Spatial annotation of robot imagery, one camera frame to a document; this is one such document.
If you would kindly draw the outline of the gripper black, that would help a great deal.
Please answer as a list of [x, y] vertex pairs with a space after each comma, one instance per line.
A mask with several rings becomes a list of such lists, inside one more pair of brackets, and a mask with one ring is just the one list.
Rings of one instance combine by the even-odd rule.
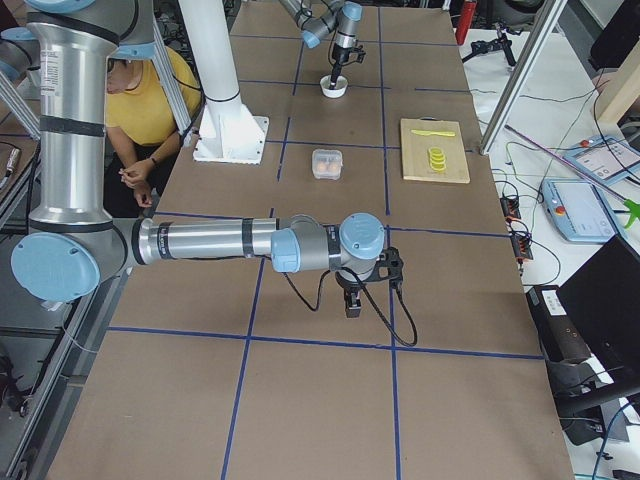
[[329, 88], [335, 89], [338, 83], [342, 66], [349, 61], [351, 55], [350, 47], [343, 47], [338, 44], [334, 44], [332, 47], [332, 60], [333, 60], [333, 68], [330, 77]]
[[365, 290], [365, 285], [374, 277], [374, 271], [365, 273], [349, 273], [343, 268], [335, 273], [337, 283], [343, 289], [343, 299], [345, 302], [345, 315], [347, 318], [358, 318], [361, 313], [362, 304], [359, 299], [359, 292]]

